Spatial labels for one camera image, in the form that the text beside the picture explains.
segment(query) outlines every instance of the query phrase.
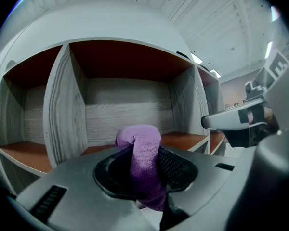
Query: purple cloth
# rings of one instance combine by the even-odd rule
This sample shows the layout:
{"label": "purple cloth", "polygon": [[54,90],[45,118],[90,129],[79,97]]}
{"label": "purple cloth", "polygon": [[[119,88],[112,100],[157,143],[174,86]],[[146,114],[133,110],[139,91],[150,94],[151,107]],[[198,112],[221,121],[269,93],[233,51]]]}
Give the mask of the purple cloth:
{"label": "purple cloth", "polygon": [[158,129],[150,125],[125,127],[116,138],[117,146],[134,145],[130,168],[133,188],[140,203],[157,211],[163,211],[166,199],[156,165],[160,140]]}

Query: dark slot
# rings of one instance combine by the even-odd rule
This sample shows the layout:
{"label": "dark slot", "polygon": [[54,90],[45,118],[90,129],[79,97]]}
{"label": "dark slot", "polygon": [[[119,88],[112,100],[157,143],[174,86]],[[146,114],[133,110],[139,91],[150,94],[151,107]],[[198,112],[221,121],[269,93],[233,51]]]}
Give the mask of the dark slot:
{"label": "dark slot", "polygon": [[41,222],[46,223],[66,191],[66,188],[52,186],[40,199],[40,201],[32,208],[30,213]]}
{"label": "dark slot", "polygon": [[226,170],[229,170],[229,171],[232,171],[235,168],[232,165],[223,164],[223,163],[218,163],[217,165],[215,165],[215,167],[219,167],[219,168],[226,169]]}

